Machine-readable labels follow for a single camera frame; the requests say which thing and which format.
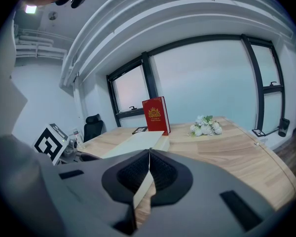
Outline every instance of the black slot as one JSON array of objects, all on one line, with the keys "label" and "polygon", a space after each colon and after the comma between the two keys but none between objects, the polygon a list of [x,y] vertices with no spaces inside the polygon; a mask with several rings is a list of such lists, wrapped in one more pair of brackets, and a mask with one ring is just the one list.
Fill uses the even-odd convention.
[{"label": "black slot", "polygon": [[82,170],[73,170],[73,171],[61,173],[59,174],[59,176],[61,179],[67,179],[67,178],[71,178],[71,177],[82,175],[82,174],[83,174]]},{"label": "black slot", "polygon": [[224,192],[220,196],[246,232],[262,222],[235,191]]}]

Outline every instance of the desk surface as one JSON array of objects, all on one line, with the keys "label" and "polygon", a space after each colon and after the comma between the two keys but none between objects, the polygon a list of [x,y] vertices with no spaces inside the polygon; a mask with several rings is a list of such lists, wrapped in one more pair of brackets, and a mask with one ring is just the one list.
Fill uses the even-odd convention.
[{"label": "desk surface", "polygon": [[[214,119],[222,127],[221,135],[191,137],[188,135],[191,123],[171,125],[168,151],[227,170],[264,196],[275,209],[295,197],[296,177],[272,150],[227,118]],[[86,142],[82,151],[101,157],[128,139],[134,130],[120,127],[104,133]],[[152,184],[136,209],[139,223],[150,212],[150,197],[154,192]]]}]

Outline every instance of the flower bouquet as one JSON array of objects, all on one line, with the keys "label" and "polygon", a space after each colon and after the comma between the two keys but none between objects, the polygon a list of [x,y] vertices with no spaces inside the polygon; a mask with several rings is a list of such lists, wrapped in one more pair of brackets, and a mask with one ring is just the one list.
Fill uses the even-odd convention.
[{"label": "flower bouquet", "polygon": [[191,135],[214,135],[221,134],[222,128],[217,121],[212,120],[213,116],[197,116],[197,119],[193,125],[191,125]]}]

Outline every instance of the red book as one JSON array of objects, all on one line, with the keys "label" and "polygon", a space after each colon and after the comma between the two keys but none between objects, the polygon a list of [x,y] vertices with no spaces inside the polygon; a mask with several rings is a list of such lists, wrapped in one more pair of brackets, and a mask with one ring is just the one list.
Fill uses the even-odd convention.
[{"label": "red book", "polygon": [[143,108],[149,131],[164,131],[169,135],[170,125],[164,97],[156,97],[143,101]]}]

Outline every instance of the ceiling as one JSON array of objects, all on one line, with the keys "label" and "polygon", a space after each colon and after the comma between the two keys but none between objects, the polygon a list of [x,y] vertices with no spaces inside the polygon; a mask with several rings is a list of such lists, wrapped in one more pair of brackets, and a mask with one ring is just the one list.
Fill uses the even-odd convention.
[{"label": "ceiling", "polygon": [[[71,8],[70,2],[63,6],[52,3],[38,8],[35,14],[26,14],[24,10],[19,9],[16,11],[14,22],[19,28],[41,30],[75,39],[88,19],[106,1],[86,0],[76,9]],[[55,20],[48,18],[52,11],[58,13]]]}]

